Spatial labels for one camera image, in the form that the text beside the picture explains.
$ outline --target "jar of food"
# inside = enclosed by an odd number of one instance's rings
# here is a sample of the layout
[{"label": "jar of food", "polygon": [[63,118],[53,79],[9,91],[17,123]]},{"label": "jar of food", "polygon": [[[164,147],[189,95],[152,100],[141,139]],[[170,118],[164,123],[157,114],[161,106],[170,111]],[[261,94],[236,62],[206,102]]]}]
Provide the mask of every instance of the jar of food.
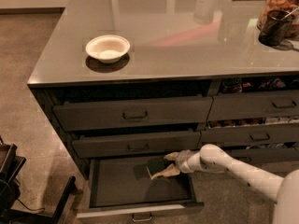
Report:
[{"label": "jar of food", "polygon": [[[262,11],[262,14],[258,20],[257,26],[259,29],[262,29],[266,19],[267,14],[270,10],[284,10],[292,12],[294,9],[299,7],[299,0],[266,0],[265,7]],[[285,35],[286,37],[292,38],[299,36],[299,12],[294,12],[293,15],[296,17],[296,20],[292,23],[289,31]]]}]

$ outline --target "cup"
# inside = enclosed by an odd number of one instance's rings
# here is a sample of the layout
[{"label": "cup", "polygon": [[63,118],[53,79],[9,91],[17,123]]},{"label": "cup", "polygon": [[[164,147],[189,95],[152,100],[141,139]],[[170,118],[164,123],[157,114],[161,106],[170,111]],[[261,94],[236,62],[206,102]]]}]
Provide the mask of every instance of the cup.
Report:
[{"label": "cup", "polygon": [[292,14],[287,15],[289,12],[283,10],[269,11],[267,20],[260,32],[259,41],[266,46],[278,46],[295,19]]}]

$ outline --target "white bowl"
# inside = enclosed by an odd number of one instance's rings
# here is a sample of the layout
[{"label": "white bowl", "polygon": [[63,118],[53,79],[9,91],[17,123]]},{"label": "white bowl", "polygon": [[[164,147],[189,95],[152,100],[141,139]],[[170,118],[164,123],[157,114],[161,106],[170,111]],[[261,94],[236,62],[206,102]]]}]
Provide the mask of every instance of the white bowl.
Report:
[{"label": "white bowl", "polygon": [[128,52],[130,43],[118,35],[101,35],[86,45],[86,52],[101,63],[115,63]]}]

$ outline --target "floor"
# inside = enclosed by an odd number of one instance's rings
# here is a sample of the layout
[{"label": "floor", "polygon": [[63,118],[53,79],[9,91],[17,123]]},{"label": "floor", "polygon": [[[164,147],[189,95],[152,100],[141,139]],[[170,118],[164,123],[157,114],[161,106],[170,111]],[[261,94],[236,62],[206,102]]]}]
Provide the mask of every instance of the floor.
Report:
[{"label": "floor", "polygon": [[[59,14],[0,16],[0,135],[6,143],[16,144],[18,155],[27,159],[18,179],[20,199],[28,207],[43,207],[46,214],[52,215],[68,178],[76,177],[78,194],[69,198],[60,222],[79,224],[75,216],[83,206],[81,197],[87,182],[26,86],[59,18]],[[261,167],[284,176],[298,169],[299,162]],[[196,196],[205,202],[205,208],[197,214],[159,217],[150,223],[271,223],[273,204],[229,175],[196,173],[192,180]],[[25,210],[18,202],[13,208]]]}]

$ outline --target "gray countertop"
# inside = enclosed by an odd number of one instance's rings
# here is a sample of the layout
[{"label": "gray countertop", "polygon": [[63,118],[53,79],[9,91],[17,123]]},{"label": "gray countertop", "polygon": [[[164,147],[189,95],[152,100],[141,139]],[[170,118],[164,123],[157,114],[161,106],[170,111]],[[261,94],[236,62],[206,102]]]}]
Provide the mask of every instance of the gray countertop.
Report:
[{"label": "gray countertop", "polygon": [[[164,78],[298,74],[299,43],[288,50],[258,41],[264,1],[70,0],[28,85],[73,85]],[[90,60],[87,43],[121,35],[129,58]]]}]

